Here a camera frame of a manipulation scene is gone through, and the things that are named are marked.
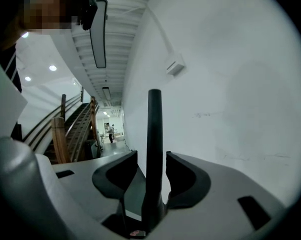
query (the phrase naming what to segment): wooden railing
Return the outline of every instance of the wooden railing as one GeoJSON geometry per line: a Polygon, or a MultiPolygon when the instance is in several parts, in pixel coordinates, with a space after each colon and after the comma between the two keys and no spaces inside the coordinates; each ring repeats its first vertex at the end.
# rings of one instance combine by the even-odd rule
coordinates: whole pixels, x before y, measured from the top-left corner
{"type": "Polygon", "coordinates": [[[34,147],[32,148],[35,151],[38,146],[40,145],[41,141],[44,137],[48,134],[51,130],[51,123],[50,118],[58,117],[59,115],[63,115],[65,118],[65,114],[72,109],[76,104],[80,102],[80,94],[66,100],[66,95],[63,94],[61,105],[55,108],[52,112],[47,114],[42,120],[40,120],[29,132],[28,134],[22,139],[23,142],[28,142],[29,138],[33,133],[36,133],[30,141],[27,143],[30,147],[35,143],[34,147]],[[47,120],[47,122],[38,130],[38,128],[47,120]]]}
{"type": "Polygon", "coordinates": [[[52,139],[54,150],[59,164],[77,162],[83,152],[84,143],[88,138],[90,126],[92,126],[93,138],[97,141],[97,147],[100,151],[100,142],[96,130],[96,112],[98,110],[94,97],[91,97],[90,103],[80,112],[67,132],[65,132],[64,120],[62,117],[56,117],[51,120],[52,139]],[[73,127],[79,124],[72,133],[73,136],[67,141],[67,136],[72,132],[73,127]]]}

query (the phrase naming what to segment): staircase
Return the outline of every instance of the staircase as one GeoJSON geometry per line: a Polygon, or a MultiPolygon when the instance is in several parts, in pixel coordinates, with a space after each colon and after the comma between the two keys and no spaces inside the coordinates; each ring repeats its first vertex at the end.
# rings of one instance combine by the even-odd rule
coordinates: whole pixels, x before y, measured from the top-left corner
{"type": "MultiPolygon", "coordinates": [[[[85,131],[87,130],[86,128],[90,116],[89,103],[83,103],[65,122],[66,143],[70,156],[72,156],[72,154],[74,156],[74,154],[80,152],[80,149],[83,148],[80,143],[82,142],[82,139],[84,139],[85,136],[87,138],[89,134],[88,132],[85,133],[85,131]]],[[[48,145],[44,155],[49,158],[52,165],[58,164],[53,141],[48,145]]]]}

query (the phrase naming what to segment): black rectangular cutout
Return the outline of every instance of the black rectangular cutout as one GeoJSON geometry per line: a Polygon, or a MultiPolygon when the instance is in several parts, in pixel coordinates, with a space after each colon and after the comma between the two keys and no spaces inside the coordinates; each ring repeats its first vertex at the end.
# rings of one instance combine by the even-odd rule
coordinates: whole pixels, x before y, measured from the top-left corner
{"type": "Polygon", "coordinates": [[[244,196],[238,198],[237,201],[246,213],[255,230],[259,230],[271,220],[271,217],[264,211],[254,197],[244,196]]]}
{"type": "Polygon", "coordinates": [[[56,172],[57,178],[59,178],[59,179],[67,177],[67,176],[72,175],[72,174],[75,174],[75,173],[71,170],[63,170],[63,171],[60,171],[60,172],[56,172]]]}

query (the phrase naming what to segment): recessed light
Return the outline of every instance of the recessed light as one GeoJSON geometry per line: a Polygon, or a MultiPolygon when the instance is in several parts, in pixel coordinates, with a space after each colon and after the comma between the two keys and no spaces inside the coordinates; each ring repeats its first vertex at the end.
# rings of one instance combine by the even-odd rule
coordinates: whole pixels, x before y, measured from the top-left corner
{"type": "Polygon", "coordinates": [[[57,67],[55,67],[54,65],[51,65],[51,66],[49,66],[49,70],[51,70],[51,71],[56,71],[56,70],[57,70],[57,67]]]}
{"type": "Polygon", "coordinates": [[[26,32],[25,34],[23,34],[21,37],[22,38],[27,38],[29,36],[29,33],[28,32],[26,32]]]}

